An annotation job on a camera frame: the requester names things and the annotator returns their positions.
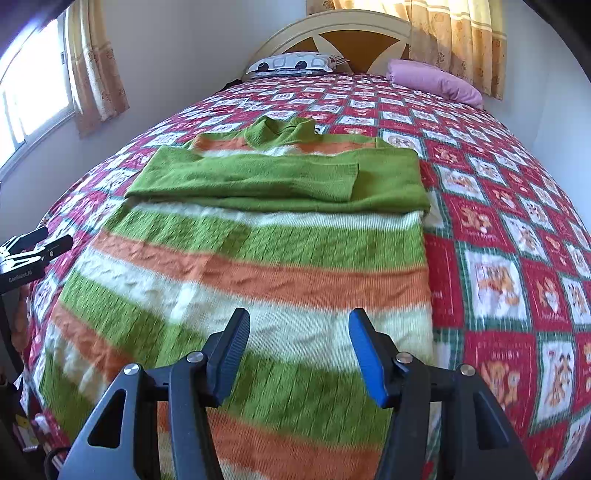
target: black bracket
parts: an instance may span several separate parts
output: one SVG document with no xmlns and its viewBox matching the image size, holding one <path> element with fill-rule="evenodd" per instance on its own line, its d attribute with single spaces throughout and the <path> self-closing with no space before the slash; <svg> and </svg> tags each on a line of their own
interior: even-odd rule
<svg viewBox="0 0 591 480">
<path fill-rule="evenodd" d="M 474 367 L 429 367 L 399 352 L 363 309 L 349 315 L 349 336 L 369 395 L 394 409 L 376 480 L 420 480 L 432 401 L 442 402 L 438 480 L 536 480 L 505 412 Z"/>
<path fill-rule="evenodd" d="M 248 312 L 236 309 L 201 351 L 147 371 L 127 365 L 76 438 L 59 480 L 159 480 L 159 401 L 168 401 L 177 480 L 223 480 L 205 407 L 230 394 L 249 333 Z"/>
</svg>

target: black clamp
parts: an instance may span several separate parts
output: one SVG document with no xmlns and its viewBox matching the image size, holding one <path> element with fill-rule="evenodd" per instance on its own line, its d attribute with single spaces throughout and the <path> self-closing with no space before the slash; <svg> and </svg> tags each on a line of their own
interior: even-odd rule
<svg viewBox="0 0 591 480">
<path fill-rule="evenodd" d="M 48 235 L 46 227 L 21 236 L 13 236 L 0 245 L 0 335 L 17 374 L 22 372 L 20 354 L 12 346 L 12 318 L 18 305 L 18 288 L 45 276 L 45 267 L 72 248 L 73 240 L 65 235 L 43 247 L 25 252 Z"/>
<path fill-rule="evenodd" d="M 363 309 L 349 315 L 349 336 L 369 395 L 394 409 L 376 480 L 420 480 L 432 401 L 442 402 L 438 480 L 536 480 L 505 412 L 474 367 L 429 367 L 399 352 Z"/>
<path fill-rule="evenodd" d="M 177 480 L 223 480 L 205 407 L 230 394 L 249 334 L 248 312 L 236 309 L 201 351 L 147 371 L 127 365 L 76 437 L 59 480 L 160 479 L 159 401 L 168 401 Z"/>
<path fill-rule="evenodd" d="M 74 244 L 72 237 L 65 235 L 43 247 L 24 252 L 45 240 L 47 235 L 47 227 L 43 226 L 25 235 L 14 236 L 0 247 L 0 294 L 43 278 L 49 262 Z"/>
</svg>

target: red patterned quilt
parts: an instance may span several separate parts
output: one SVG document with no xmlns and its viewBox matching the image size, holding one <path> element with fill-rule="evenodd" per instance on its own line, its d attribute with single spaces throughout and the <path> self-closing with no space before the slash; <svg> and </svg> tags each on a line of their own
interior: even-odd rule
<svg viewBox="0 0 591 480">
<path fill-rule="evenodd" d="M 538 477 L 560 476 L 591 419 L 591 238 L 560 186 L 492 116 L 383 77 L 232 87 L 161 122 L 80 179 L 42 222 L 51 239 L 72 235 L 74 248 L 31 287 L 25 361 L 33 397 L 65 278 L 150 155 L 260 115 L 310 117 L 320 133 L 379 136 L 416 150 L 431 199 L 424 227 L 438 363 L 474 365 Z M 51 412 L 43 413 L 53 441 L 68 443 Z"/>
</svg>

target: blue gripper pad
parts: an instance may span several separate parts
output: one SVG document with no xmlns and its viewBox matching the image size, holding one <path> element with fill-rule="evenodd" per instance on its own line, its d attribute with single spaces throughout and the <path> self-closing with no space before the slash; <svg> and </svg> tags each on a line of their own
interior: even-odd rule
<svg viewBox="0 0 591 480">
<path fill-rule="evenodd" d="M 349 337 L 369 396 L 379 407 L 386 408 L 388 392 L 385 384 L 386 372 L 382 361 L 390 361 L 391 363 L 392 360 L 384 358 L 385 352 L 381 351 L 383 348 L 378 333 L 371 325 L 364 309 L 355 309 L 349 314 Z"/>
<path fill-rule="evenodd" d="M 232 392 L 238 367 L 251 332 L 251 318 L 245 309 L 236 309 L 207 360 L 207 389 L 222 404 Z"/>
</svg>

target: window frame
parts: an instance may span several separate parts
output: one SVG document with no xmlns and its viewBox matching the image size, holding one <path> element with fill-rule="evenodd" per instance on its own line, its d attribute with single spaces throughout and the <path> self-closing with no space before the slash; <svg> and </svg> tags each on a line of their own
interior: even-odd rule
<svg viewBox="0 0 591 480">
<path fill-rule="evenodd" d="M 57 17 L 57 35 L 61 40 L 61 71 L 64 77 L 64 84 L 66 86 L 66 95 L 68 98 L 68 106 L 57 112 L 54 116 L 49 118 L 39 128 L 37 128 L 31 135 L 22 132 L 25 139 L 22 143 L 18 143 L 14 137 L 11 129 L 12 143 L 15 147 L 14 153 L 0 165 L 0 181 L 4 180 L 8 174 L 17 166 L 17 164 L 33 150 L 47 135 L 52 133 L 55 129 L 63 125 L 66 121 L 74 116 L 74 104 L 72 101 L 72 89 L 70 86 L 70 74 L 68 71 L 68 55 L 66 48 L 66 12 L 63 12 Z M 8 118 L 8 104 L 4 92 L 0 93 L 0 111 Z"/>
</svg>

